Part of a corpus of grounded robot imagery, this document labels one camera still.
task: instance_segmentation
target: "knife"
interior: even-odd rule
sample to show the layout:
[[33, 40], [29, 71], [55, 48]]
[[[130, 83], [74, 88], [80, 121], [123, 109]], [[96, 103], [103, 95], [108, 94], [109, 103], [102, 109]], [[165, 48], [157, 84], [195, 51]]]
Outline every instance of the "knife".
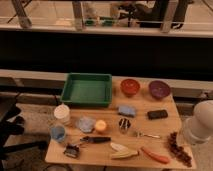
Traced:
[[87, 143], [103, 143], [103, 142], [108, 142], [111, 141], [111, 137], [89, 137], [85, 136], [80, 139], [82, 142], [87, 142]]

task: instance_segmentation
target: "orange ball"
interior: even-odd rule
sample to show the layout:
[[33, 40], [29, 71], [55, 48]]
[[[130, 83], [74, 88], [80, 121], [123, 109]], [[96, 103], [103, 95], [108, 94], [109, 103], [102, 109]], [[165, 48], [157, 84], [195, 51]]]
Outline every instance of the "orange ball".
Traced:
[[98, 121], [96, 121], [96, 123], [95, 123], [95, 130], [98, 133], [105, 132], [106, 128], [107, 128], [107, 124], [106, 124], [106, 122], [104, 120], [98, 120]]

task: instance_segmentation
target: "white cup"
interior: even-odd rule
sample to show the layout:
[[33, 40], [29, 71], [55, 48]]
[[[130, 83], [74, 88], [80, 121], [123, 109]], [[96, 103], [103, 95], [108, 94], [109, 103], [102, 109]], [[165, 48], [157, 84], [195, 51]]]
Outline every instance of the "white cup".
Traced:
[[54, 110], [54, 116], [62, 124], [68, 125], [70, 123], [70, 109], [67, 105], [61, 104]]

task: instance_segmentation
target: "small cup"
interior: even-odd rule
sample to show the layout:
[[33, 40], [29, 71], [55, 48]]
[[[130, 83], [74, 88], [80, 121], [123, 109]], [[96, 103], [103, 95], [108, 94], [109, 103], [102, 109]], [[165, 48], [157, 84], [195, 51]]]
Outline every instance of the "small cup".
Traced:
[[54, 116], [62, 124], [68, 125], [70, 123], [70, 109], [67, 105], [61, 104], [54, 110]]
[[65, 140], [66, 132], [63, 126], [53, 126], [50, 128], [50, 136], [58, 143], [62, 143]]

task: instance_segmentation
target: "orange bowl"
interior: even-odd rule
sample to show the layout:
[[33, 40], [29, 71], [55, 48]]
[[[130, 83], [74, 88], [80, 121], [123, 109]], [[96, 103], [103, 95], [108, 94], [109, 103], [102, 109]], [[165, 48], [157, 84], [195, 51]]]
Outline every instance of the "orange bowl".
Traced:
[[121, 82], [121, 91], [127, 96], [132, 97], [140, 90], [140, 84], [133, 79], [125, 79]]

